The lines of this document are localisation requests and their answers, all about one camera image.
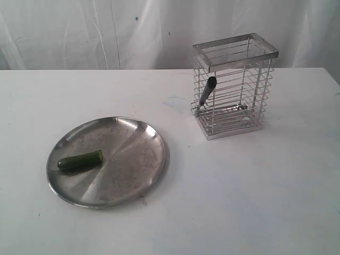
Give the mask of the black handled serrated knife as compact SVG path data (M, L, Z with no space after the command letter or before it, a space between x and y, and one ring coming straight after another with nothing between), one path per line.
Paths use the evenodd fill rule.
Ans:
M200 112L200 107L203 106L206 102L206 100L208 99L208 97L210 96L210 94L215 90L217 85L217 79L215 76L210 76L207 80L207 83L204 87L204 90L200 96L199 99L199 103L198 106L195 109L194 114L198 115ZM248 109L248 107L246 105L242 105L242 104L236 104L236 105L230 105L227 108L236 108L236 109L240 109L240 110L246 110Z

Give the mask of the wire metal utensil holder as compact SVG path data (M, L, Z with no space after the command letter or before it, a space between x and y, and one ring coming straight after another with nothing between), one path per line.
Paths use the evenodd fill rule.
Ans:
M259 131L264 126L272 64L279 51L257 33L194 44L194 100L191 111L207 140ZM217 79L195 115L209 77ZM227 108L242 104L248 109Z

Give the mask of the green cucumber piece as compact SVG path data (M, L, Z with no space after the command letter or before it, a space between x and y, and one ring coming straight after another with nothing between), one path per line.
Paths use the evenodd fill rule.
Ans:
M61 170L69 170L75 168L96 166L100 165L102 162L103 152L102 150L96 150L86 154L62 158L57 162L57 167Z

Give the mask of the round stainless steel plate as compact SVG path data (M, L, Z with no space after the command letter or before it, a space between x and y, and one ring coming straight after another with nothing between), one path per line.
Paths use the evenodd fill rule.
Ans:
M102 150L100 165L61 170L65 157ZM162 175L167 159L162 136L149 124L129 117L104 117L65 134L51 150L47 181L64 201L107 208L146 193Z

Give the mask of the white backdrop curtain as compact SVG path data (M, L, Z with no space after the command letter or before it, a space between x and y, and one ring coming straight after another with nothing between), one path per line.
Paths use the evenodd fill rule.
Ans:
M184 69L191 47L255 32L281 67L339 57L339 1L1 1L1 63L16 69Z

